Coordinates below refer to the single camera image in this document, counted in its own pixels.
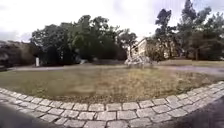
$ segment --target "overcast sky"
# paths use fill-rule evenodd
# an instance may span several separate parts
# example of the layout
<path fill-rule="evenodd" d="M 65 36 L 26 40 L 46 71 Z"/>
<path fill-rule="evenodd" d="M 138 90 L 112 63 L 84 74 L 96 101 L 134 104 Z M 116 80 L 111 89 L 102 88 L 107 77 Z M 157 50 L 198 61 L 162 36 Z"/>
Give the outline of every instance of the overcast sky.
<path fill-rule="evenodd" d="M 193 0 L 196 10 L 211 6 L 224 12 L 224 0 Z M 176 25 L 185 0 L 0 0 L 0 40 L 27 41 L 45 25 L 77 21 L 82 15 L 109 18 L 110 24 L 130 28 L 139 39 L 154 33 L 156 16 L 171 9 Z"/>

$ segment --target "tree trunk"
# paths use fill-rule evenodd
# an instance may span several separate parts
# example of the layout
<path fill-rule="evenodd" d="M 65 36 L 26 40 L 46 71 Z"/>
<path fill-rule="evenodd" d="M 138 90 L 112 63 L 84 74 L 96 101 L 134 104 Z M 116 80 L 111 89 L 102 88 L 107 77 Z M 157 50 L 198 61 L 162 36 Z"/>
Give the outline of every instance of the tree trunk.
<path fill-rule="evenodd" d="M 130 50 L 129 50 L 129 55 L 130 55 L 130 57 L 132 58 L 132 51 L 131 51 L 132 49 L 131 49 L 131 46 L 130 46 Z"/>

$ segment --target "building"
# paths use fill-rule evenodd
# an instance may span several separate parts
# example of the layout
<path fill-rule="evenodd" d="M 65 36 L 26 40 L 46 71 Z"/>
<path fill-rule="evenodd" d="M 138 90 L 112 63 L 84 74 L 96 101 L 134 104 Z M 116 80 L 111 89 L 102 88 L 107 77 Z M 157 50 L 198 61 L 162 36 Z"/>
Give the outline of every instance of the building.
<path fill-rule="evenodd" d="M 136 42 L 131 49 L 128 51 L 128 58 L 130 57 L 130 50 L 132 57 L 145 56 L 147 38 L 143 38 L 139 42 Z"/>

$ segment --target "dry grass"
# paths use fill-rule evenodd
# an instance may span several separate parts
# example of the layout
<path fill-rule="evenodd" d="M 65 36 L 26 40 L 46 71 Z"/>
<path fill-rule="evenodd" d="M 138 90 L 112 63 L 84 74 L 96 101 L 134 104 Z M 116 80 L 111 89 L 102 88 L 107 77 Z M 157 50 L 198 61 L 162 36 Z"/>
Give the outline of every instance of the dry grass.
<path fill-rule="evenodd" d="M 192 61 L 192 60 L 167 60 L 160 62 L 162 66 L 202 66 L 202 67 L 222 67 L 224 61 Z"/>
<path fill-rule="evenodd" d="M 52 100 L 109 103 L 179 94 L 219 79 L 158 69 L 79 68 L 0 72 L 0 87 Z"/>

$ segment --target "stone border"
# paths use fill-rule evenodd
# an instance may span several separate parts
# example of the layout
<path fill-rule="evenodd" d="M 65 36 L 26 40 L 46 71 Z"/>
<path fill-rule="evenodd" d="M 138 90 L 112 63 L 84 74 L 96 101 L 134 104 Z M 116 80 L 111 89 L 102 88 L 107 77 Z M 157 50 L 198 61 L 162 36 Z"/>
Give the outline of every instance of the stone border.
<path fill-rule="evenodd" d="M 185 116 L 224 96 L 224 81 L 167 98 L 140 102 L 81 104 L 51 101 L 0 88 L 0 102 L 10 108 L 66 127 L 145 127 Z"/>

